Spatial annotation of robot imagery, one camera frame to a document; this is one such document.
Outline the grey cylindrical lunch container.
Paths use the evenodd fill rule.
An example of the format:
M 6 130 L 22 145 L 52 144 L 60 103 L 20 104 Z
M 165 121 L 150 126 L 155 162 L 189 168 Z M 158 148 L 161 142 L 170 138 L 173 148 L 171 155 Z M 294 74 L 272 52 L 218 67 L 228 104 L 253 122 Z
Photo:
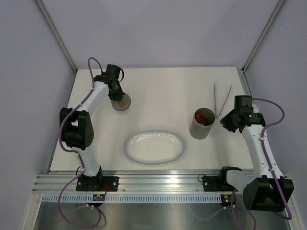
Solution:
M 205 126 L 202 123 L 198 123 L 195 120 L 195 114 L 200 113 L 201 117 L 203 118 L 206 116 L 208 118 L 208 125 Z M 195 139 L 201 140 L 207 138 L 212 126 L 214 125 L 215 122 L 215 114 L 213 113 L 212 110 L 208 108 L 199 108 L 198 110 L 195 111 L 193 115 L 192 122 L 189 126 L 189 133 L 191 136 Z

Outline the metal tongs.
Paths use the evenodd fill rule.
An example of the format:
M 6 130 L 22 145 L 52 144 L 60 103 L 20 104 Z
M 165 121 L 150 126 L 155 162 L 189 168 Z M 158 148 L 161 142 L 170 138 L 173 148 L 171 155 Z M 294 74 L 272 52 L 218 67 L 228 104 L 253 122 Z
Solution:
M 214 83 L 213 102 L 215 118 L 219 118 L 230 96 L 232 84 Z

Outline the red sausage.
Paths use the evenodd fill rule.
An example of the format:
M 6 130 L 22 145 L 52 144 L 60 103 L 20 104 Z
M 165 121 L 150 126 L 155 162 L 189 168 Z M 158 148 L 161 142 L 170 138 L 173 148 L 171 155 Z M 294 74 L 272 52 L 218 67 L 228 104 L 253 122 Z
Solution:
M 195 114 L 195 120 L 196 120 L 196 122 L 198 122 L 198 123 L 202 123 L 202 121 L 201 121 L 201 114 L 200 113 L 196 113 Z

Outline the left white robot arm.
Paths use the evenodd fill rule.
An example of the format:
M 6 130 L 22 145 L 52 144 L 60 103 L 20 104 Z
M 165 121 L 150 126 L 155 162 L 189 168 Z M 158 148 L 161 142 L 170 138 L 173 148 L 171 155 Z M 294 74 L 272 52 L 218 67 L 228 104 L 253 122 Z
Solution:
M 103 177 L 91 147 L 94 140 L 91 115 L 106 97 L 117 111 L 125 111 L 130 107 L 131 99 L 120 85 L 123 79 L 123 69 L 109 64 L 101 74 L 91 77 L 92 87 L 84 99 L 74 108 L 62 108 L 59 113 L 59 144 L 65 152 L 75 153 L 81 164 L 81 172 L 77 175 L 77 191 L 106 192 L 114 181 L 113 177 Z

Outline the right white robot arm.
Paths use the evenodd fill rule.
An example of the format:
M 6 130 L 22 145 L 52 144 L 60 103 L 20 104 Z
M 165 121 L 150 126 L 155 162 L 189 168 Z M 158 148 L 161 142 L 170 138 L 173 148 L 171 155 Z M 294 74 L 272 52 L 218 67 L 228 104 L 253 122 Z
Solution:
M 254 98 L 235 96 L 234 108 L 220 123 L 227 131 L 242 134 L 252 161 L 254 178 L 247 177 L 239 168 L 223 167 L 218 185 L 224 190 L 232 186 L 243 196 L 248 210 L 282 212 L 289 211 L 288 201 L 294 191 L 294 183 L 286 179 L 274 159 L 270 148 L 266 124 L 261 113 L 255 113 Z

